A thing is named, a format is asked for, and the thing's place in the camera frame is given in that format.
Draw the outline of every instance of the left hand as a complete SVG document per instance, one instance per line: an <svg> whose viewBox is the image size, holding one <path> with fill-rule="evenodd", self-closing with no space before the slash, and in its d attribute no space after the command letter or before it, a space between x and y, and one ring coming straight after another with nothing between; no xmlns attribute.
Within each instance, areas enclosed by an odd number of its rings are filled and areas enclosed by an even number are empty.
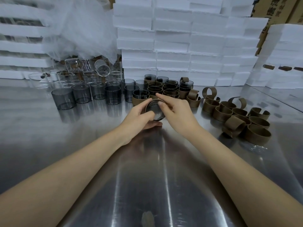
<svg viewBox="0 0 303 227"><path fill-rule="evenodd" d="M145 107L151 101L152 99L147 99L139 105L133 107L123 122L116 128L116 130L122 133L123 138L125 139L124 145L128 144L140 131L152 128L154 126L162 126L161 122L154 121L153 111L142 114Z"/></svg>

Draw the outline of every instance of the stainless steel table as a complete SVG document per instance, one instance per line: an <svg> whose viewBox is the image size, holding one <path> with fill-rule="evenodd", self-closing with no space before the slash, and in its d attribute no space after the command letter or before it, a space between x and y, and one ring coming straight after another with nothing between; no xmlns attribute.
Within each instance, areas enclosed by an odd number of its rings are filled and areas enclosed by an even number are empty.
<svg viewBox="0 0 303 227"><path fill-rule="evenodd" d="M94 100L58 111L26 80L0 86L0 193L118 126L132 107ZM247 110L270 111L272 138L264 147L225 138L202 105L192 110L200 125L303 204L303 114L249 86L217 90L222 100L246 98ZM163 128L140 133L108 160L59 226L245 224L201 154L164 119Z"/></svg>

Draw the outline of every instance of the plastic bag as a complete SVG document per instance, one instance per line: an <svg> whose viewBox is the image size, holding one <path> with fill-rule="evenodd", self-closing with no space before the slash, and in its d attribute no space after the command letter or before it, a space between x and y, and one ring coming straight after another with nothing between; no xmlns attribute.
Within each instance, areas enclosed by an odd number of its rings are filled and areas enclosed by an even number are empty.
<svg viewBox="0 0 303 227"><path fill-rule="evenodd" d="M119 50L112 10L104 10L97 0L53 1L54 8L39 17L51 32L42 41L49 56L61 61L72 55L80 59L103 55L111 63L116 61Z"/></svg>

